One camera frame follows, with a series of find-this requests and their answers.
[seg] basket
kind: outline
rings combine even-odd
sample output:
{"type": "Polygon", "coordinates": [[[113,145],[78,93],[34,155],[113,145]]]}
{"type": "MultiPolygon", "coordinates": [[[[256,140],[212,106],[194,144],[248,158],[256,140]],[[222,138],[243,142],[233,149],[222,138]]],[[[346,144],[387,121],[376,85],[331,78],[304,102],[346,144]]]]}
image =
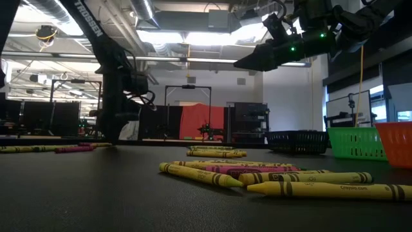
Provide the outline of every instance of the basket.
{"type": "Polygon", "coordinates": [[[412,122],[376,123],[389,163],[412,168],[412,122]]]}
{"type": "Polygon", "coordinates": [[[273,131],[266,133],[270,149],[288,154],[322,154],[328,145],[328,134],[318,131],[273,131]]]}
{"type": "Polygon", "coordinates": [[[336,158],[387,161],[376,128],[328,128],[336,158]]]}

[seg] black plastic basket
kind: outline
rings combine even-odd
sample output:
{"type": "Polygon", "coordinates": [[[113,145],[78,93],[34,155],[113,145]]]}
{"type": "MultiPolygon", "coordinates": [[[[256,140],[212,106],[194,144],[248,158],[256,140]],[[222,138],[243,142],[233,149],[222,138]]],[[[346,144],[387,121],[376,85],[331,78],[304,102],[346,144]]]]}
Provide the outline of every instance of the black plastic basket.
{"type": "Polygon", "coordinates": [[[270,149],[287,154],[323,154],[328,134],[319,131],[273,131],[266,133],[270,149]]]}

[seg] orange plastic basket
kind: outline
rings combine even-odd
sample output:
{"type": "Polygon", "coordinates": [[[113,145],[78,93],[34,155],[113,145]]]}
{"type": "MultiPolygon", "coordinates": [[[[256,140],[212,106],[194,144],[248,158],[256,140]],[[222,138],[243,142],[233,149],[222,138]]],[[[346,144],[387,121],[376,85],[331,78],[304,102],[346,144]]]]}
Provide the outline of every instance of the orange plastic basket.
{"type": "Polygon", "coordinates": [[[389,163],[412,168],[412,122],[376,123],[389,163]]]}

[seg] green plastic basket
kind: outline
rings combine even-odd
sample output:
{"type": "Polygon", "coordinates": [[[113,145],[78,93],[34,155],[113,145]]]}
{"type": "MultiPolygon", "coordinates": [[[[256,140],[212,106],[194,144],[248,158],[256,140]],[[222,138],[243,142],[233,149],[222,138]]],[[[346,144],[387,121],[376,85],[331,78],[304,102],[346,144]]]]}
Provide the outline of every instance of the green plastic basket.
{"type": "Polygon", "coordinates": [[[376,128],[328,128],[336,158],[388,161],[376,128]]]}

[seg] black table surface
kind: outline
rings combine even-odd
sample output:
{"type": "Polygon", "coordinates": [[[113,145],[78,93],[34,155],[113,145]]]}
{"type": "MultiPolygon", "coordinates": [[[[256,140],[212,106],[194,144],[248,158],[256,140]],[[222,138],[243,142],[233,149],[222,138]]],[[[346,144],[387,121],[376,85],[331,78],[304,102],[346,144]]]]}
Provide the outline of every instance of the black table surface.
{"type": "MultiPolygon", "coordinates": [[[[0,155],[0,231],[410,231],[408,202],[264,197],[159,172],[161,162],[194,160],[185,151],[0,155]]],[[[387,162],[247,152],[242,160],[367,171],[376,183],[412,185],[412,171],[387,162]]]]}

